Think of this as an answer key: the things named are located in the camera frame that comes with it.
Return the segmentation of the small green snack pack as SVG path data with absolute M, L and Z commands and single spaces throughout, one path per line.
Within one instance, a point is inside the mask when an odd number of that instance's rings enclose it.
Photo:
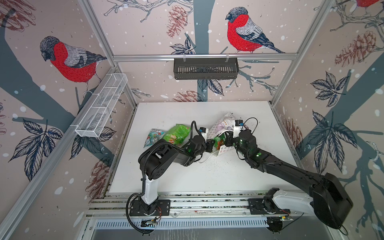
M 226 135 L 225 133 L 219 135 L 219 136 L 216 136 L 214 137 L 214 148 L 216 150 L 219 150 L 221 148 L 222 145 L 225 145 L 225 141 L 226 141 Z

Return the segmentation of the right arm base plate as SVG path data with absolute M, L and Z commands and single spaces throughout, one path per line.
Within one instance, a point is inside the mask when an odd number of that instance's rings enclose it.
M 288 209 L 279 208 L 272 200 L 261 198 L 248 199 L 248 207 L 252 215 L 290 215 Z

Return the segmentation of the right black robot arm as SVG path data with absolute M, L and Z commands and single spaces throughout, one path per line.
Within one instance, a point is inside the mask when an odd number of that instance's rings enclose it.
M 343 226 L 353 208 L 353 201 L 336 176 L 305 171 L 278 159 L 257 146 L 251 130 L 226 134 L 225 145 L 234 147 L 252 169 L 279 177 L 304 192 L 297 195 L 283 193 L 279 188 L 270 189 L 263 200 L 266 212 L 297 210 L 314 214 L 330 228 Z

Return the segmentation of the large green chip bag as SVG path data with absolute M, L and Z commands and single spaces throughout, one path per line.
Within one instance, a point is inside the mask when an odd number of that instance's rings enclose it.
M 190 127 L 182 124 L 176 124 L 164 134 L 162 139 L 171 144 L 179 146 L 190 135 L 190 131 Z

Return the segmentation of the colourful candy snack bag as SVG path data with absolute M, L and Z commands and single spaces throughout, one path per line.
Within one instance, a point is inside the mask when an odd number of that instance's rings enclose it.
M 163 137 L 165 133 L 166 132 L 164 130 L 151 129 L 145 141 L 144 147 L 146 148 L 154 145 L 157 141 L 159 141 Z

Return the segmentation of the printed white paper bag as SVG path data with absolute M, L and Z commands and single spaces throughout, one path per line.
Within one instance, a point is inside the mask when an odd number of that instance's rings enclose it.
M 209 129 L 208 139 L 214 139 L 214 137 L 219 136 L 224 132 L 233 131 L 234 121 L 236 119 L 237 117 L 231 112 L 225 114 Z M 198 161 L 198 163 L 202 164 L 209 159 L 224 155 L 225 153 L 228 153 L 232 150 L 234 150 L 234 147 L 226 147 L 225 145 L 222 145 L 219 150 L 214 149 L 212 153 L 204 153 L 203 157 Z

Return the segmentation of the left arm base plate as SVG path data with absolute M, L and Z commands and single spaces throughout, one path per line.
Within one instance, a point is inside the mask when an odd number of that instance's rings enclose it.
M 142 199 L 134 200 L 129 206 L 130 217 L 145 216 L 169 216 L 171 201 L 155 200 L 152 204 L 147 205 Z

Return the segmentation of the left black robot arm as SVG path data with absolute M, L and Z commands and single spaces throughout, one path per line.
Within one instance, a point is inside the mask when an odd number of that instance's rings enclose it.
M 142 190 L 131 194 L 126 203 L 126 217 L 133 229 L 150 235 L 162 216 L 169 215 L 170 201 L 159 199 L 158 179 L 172 163 L 188 167 L 199 161 L 198 157 L 205 152 L 211 153 L 215 140 L 208 139 L 208 133 L 208 129 L 198 129 L 192 121 L 190 139 L 182 147 L 161 139 L 140 155 Z

